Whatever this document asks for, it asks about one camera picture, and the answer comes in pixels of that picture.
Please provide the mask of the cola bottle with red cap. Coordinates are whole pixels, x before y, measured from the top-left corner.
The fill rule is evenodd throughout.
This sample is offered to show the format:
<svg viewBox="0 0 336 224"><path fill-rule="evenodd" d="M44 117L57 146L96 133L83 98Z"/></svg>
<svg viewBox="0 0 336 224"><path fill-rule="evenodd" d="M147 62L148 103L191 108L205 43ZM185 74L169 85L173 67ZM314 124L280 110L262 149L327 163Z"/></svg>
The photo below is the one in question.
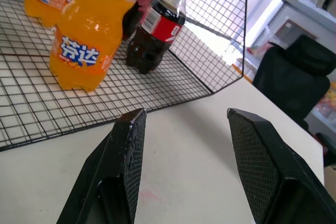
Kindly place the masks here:
<svg viewBox="0 0 336 224"><path fill-rule="evenodd" d="M128 66L140 74L157 68L186 20L186 0L153 0L127 47Z"/></svg>

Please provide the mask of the cardboard box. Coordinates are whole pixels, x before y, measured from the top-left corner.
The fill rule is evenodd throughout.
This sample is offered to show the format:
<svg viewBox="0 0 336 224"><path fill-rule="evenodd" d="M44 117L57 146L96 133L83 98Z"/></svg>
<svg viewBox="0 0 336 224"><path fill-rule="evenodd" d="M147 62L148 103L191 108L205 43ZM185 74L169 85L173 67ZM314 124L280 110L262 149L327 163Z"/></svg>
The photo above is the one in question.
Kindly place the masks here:
<svg viewBox="0 0 336 224"><path fill-rule="evenodd" d="M336 166L324 168L324 186L336 202Z"/></svg>

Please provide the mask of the black office chair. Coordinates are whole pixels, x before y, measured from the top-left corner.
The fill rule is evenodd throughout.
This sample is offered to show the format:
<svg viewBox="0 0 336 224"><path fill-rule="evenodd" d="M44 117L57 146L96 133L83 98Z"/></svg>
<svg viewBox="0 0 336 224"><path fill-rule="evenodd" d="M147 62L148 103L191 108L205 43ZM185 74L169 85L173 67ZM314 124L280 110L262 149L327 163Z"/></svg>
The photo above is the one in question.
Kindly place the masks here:
<svg viewBox="0 0 336 224"><path fill-rule="evenodd" d="M306 35L287 49L271 43L259 65L253 86L304 130L313 107L330 87L336 54Z"/></svg>

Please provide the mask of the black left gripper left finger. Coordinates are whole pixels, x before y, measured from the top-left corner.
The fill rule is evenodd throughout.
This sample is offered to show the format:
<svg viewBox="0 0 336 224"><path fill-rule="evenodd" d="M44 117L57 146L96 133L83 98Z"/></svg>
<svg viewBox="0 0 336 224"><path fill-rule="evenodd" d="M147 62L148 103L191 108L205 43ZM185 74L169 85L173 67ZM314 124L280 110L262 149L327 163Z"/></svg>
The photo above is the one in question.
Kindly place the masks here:
<svg viewBox="0 0 336 224"><path fill-rule="evenodd" d="M56 224L134 224L146 110L121 115L87 157Z"/></svg>

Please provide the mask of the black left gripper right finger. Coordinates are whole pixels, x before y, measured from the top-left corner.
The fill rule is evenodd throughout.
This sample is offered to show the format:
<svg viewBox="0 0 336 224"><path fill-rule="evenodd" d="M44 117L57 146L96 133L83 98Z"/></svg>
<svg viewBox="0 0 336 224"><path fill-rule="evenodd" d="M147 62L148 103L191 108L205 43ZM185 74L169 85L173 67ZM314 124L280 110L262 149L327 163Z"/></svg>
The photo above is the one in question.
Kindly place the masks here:
<svg viewBox="0 0 336 224"><path fill-rule="evenodd" d="M227 118L255 224L336 224L336 202L269 121L233 108Z"/></svg>

